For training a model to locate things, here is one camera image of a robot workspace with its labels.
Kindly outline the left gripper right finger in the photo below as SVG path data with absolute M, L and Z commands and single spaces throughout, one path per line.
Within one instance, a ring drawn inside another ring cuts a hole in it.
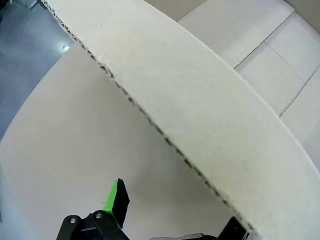
M 229 219 L 221 233 L 218 235 L 218 240 L 246 240 L 249 232 L 240 224 L 233 216 Z

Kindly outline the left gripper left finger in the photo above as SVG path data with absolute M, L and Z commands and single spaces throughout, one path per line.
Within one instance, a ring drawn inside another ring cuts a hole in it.
M 127 240 L 122 231 L 130 199 L 124 181 L 114 181 L 103 210 L 81 218 L 68 215 L 57 235 L 58 240 Z

